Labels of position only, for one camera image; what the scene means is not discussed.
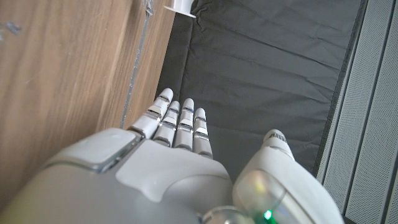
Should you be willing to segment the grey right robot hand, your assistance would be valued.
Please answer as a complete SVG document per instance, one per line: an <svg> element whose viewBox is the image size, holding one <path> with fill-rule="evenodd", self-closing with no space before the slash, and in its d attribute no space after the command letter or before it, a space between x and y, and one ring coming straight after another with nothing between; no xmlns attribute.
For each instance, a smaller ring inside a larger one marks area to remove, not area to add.
<svg viewBox="0 0 398 224"><path fill-rule="evenodd" d="M2 223L343 223L330 194L270 130L236 180L213 158L205 110L164 89L127 129L66 147Z"/></svg>

